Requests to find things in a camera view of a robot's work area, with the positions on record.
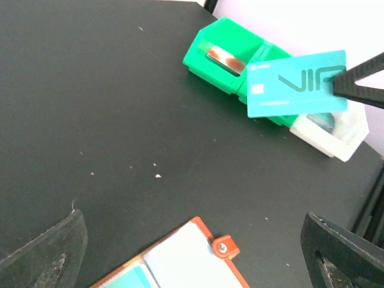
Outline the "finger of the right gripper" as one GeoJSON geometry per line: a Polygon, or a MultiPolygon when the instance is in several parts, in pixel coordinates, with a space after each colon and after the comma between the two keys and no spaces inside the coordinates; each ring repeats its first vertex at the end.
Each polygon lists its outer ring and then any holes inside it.
{"type": "Polygon", "coordinates": [[[334,94],[362,104],[383,109],[383,90],[352,83],[333,82],[334,94]]]}
{"type": "Polygon", "coordinates": [[[356,82],[383,70],[383,53],[333,77],[334,90],[378,90],[356,82]]]}

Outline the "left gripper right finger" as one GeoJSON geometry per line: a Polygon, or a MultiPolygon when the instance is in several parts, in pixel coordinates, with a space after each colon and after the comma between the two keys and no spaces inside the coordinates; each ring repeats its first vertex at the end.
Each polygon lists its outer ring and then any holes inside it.
{"type": "Polygon", "coordinates": [[[313,287],[383,287],[383,249],[312,212],[301,248],[313,287]]]}

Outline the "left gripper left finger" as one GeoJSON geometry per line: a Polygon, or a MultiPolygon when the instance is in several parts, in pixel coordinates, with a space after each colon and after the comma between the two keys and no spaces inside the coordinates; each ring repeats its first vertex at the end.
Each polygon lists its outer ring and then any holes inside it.
{"type": "Polygon", "coordinates": [[[88,244],[81,210],[1,260],[1,287],[74,287],[88,244]]]}

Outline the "teal VIP credit card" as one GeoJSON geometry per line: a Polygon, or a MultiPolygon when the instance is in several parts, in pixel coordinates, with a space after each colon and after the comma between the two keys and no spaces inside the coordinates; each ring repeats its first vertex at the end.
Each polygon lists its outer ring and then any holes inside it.
{"type": "Polygon", "coordinates": [[[346,70],[346,52],[317,53],[247,65],[249,118],[343,112],[332,78],[346,70]]]}

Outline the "brown leather card holder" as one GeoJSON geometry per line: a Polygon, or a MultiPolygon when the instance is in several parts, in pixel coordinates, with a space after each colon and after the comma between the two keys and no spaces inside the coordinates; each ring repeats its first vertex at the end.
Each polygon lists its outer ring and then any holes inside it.
{"type": "Polygon", "coordinates": [[[248,287],[233,258],[240,252],[230,235],[215,238],[194,217],[98,280],[101,287],[126,268],[144,264],[158,287],[248,287]]]}

